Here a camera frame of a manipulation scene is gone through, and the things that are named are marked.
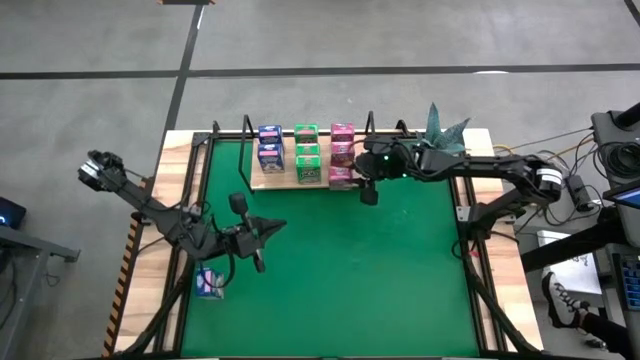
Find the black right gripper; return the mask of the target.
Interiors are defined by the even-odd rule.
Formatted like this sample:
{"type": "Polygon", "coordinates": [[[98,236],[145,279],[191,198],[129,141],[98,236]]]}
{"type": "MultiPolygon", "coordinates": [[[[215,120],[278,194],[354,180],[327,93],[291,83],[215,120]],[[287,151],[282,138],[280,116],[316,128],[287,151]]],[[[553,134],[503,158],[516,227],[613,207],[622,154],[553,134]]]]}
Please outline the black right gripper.
{"type": "Polygon", "coordinates": [[[360,178],[352,180],[351,184],[360,189],[360,202],[365,205],[378,204],[378,181],[404,178],[418,172],[415,156],[395,136],[367,135],[358,143],[363,145],[363,151],[354,155],[351,168],[360,178]]]}

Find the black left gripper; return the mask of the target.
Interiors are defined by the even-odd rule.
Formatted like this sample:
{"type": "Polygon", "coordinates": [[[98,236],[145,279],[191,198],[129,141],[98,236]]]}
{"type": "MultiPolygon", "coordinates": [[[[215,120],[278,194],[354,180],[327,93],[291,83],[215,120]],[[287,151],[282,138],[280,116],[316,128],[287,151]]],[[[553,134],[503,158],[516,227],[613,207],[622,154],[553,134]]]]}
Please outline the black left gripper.
{"type": "Polygon", "coordinates": [[[250,215],[245,195],[242,193],[233,193],[228,200],[232,212],[239,215],[242,222],[225,227],[222,233],[228,238],[236,256],[241,259],[251,257],[256,271],[264,273],[266,265],[262,249],[271,236],[287,225],[287,221],[250,215]]]}

